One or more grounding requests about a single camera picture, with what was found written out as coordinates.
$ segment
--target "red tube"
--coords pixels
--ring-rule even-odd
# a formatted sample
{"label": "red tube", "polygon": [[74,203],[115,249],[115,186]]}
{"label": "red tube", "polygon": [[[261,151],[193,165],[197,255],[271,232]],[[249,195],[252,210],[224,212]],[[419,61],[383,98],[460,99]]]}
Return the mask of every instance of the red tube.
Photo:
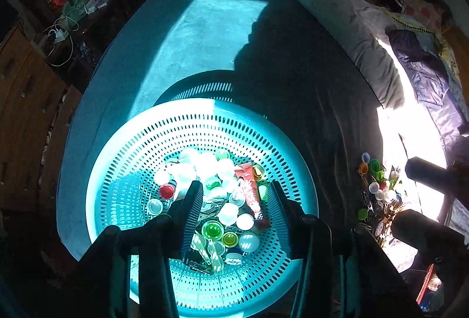
{"label": "red tube", "polygon": [[234,168],[234,173],[241,181],[241,189],[246,198],[246,204],[254,212],[254,219],[258,228],[268,228],[269,220],[264,216],[260,206],[260,196],[254,180],[252,163],[240,164]]}

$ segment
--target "cable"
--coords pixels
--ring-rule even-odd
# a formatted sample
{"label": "cable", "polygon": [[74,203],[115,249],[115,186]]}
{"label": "cable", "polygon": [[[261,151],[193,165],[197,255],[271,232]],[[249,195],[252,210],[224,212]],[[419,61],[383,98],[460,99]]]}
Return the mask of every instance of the cable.
{"label": "cable", "polygon": [[[62,20],[62,19],[70,19],[72,22],[74,22],[76,25],[77,25],[77,28],[76,29],[70,29],[70,30],[67,30],[64,26],[62,26],[61,24],[58,23],[58,21]],[[60,65],[55,65],[55,64],[52,64],[52,63],[49,63],[51,66],[53,67],[61,67],[62,65],[66,64],[71,58],[72,58],[72,55],[73,55],[73,39],[72,39],[72,35],[70,34],[70,32],[73,32],[73,31],[78,31],[80,29],[80,25],[78,24],[78,22],[76,22],[74,19],[72,19],[71,17],[69,16],[61,16],[59,18],[57,18],[54,23],[52,24],[52,26],[50,27],[47,27],[46,29],[44,29],[43,33],[46,32],[47,30],[49,30],[49,32],[47,33],[47,36],[50,36],[52,32],[56,33],[58,30],[57,30],[57,26],[59,26],[60,28],[64,29],[65,31],[68,31],[69,32],[69,37],[70,37],[70,43],[72,45],[72,49],[71,49],[71,52],[70,52],[70,57],[65,60],[62,64]],[[53,48],[52,50],[49,52],[49,54],[46,56],[46,57],[49,57],[51,55],[51,53],[54,51],[55,49],[55,44],[53,45]]]}
{"label": "cable", "polygon": [[69,56],[69,58],[68,58],[67,60],[65,60],[65,61],[64,61],[62,64],[60,64],[60,65],[55,65],[55,64],[49,63],[51,66],[53,66],[53,67],[61,67],[62,65],[64,65],[65,63],[67,63],[67,62],[72,58],[72,55],[73,55],[73,40],[72,40],[72,35],[69,34],[69,36],[70,36],[70,43],[71,43],[71,45],[72,45],[72,49],[71,49],[71,51],[70,51],[70,56]]}

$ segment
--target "plastic basket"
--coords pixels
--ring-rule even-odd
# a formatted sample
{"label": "plastic basket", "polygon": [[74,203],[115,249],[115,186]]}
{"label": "plastic basket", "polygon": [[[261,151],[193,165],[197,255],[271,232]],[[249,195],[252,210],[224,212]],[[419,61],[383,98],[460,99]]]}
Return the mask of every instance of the plastic basket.
{"label": "plastic basket", "polygon": [[[317,216],[310,172],[291,141],[260,115],[211,99],[170,101],[135,116],[107,142],[95,162],[86,194],[86,221],[93,242],[108,225],[129,229],[149,219],[146,204],[157,198],[156,168],[188,146],[228,149],[235,162],[253,161],[287,197]],[[262,208],[269,216],[268,203]],[[267,308],[297,281],[301,261],[280,249],[275,229],[259,235],[260,247],[241,266],[210,276],[170,260],[174,295],[183,317],[250,316]],[[130,296],[138,302],[138,257],[132,256]]]}

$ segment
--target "cabinet drawer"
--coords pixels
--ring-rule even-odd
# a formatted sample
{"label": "cabinet drawer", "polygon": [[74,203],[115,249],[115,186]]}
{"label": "cabinet drawer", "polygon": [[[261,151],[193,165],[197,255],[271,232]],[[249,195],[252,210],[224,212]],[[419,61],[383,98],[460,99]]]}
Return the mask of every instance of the cabinet drawer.
{"label": "cabinet drawer", "polygon": [[16,28],[0,46],[0,115],[21,67],[32,47]]}
{"label": "cabinet drawer", "polygon": [[48,127],[65,84],[32,52],[0,117],[0,206],[37,209],[37,179]]}
{"label": "cabinet drawer", "polygon": [[39,189],[39,208],[42,211],[55,209],[57,185],[65,144],[69,135],[71,121],[80,100],[81,93],[72,86],[60,107],[59,115],[55,121],[52,137],[47,147],[44,169],[42,171],[42,182]]}

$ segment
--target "sunlight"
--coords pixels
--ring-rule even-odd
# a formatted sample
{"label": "sunlight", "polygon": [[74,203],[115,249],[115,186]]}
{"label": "sunlight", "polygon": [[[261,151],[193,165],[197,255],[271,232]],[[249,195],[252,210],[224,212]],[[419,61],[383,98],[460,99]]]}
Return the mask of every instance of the sunlight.
{"label": "sunlight", "polygon": [[[420,157],[437,166],[446,168],[446,158],[435,123],[427,109],[417,102],[412,84],[391,46],[378,38],[376,40],[392,58],[399,72],[405,96],[404,105],[401,108],[393,110],[378,108],[380,128],[382,128],[383,114],[386,114],[386,124],[394,126],[394,130],[401,135],[408,158]],[[391,155],[389,153],[385,154],[386,145],[384,146],[383,157]],[[417,191],[423,215],[436,220],[443,204],[444,195],[420,183],[417,183]]]}
{"label": "sunlight", "polygon": [[194,0],[161,44],[128,119],[152,107],[166,89],[185,77],[233,70],[236,55],[249,41],[251,29],[246,26],[251,27],[266,6],[259,0]]}

